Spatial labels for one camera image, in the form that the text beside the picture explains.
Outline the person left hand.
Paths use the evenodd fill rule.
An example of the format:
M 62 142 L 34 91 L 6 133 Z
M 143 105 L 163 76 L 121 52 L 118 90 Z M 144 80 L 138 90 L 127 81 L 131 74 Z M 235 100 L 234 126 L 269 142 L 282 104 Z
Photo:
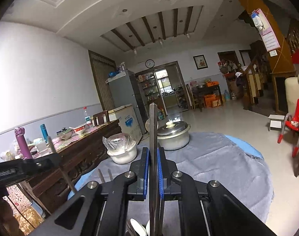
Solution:
M 19 228 L 19 223 L 13 215 L 11 206 L 2 197 L 0 198 L 0 221 L 9 235 L 22 235 L 24 233 Z

